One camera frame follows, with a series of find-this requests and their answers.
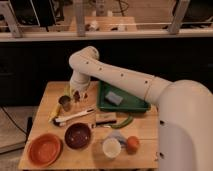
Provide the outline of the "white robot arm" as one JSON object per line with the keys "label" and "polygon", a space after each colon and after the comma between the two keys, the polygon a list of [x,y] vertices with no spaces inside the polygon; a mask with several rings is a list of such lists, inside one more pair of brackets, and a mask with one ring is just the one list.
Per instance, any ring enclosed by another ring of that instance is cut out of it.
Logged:
{"label": "white robot arm", "polygon": [[199,82],[171,82],[99,61],[93,46],[69,58],[72,88],[95,77],[157,107],[158,171],[213,171],[213,93]]}

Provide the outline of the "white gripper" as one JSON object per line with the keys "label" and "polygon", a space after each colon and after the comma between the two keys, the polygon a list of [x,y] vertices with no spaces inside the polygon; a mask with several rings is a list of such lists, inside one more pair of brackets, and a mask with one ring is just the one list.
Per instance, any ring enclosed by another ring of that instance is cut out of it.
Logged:
{"label": "white gripper", "polygon": [[80,100],[85,94],[90,84],[90,77],[81,73],[73,73],[70,79],[70,95],[74,100],[75,91],[79,91]]}

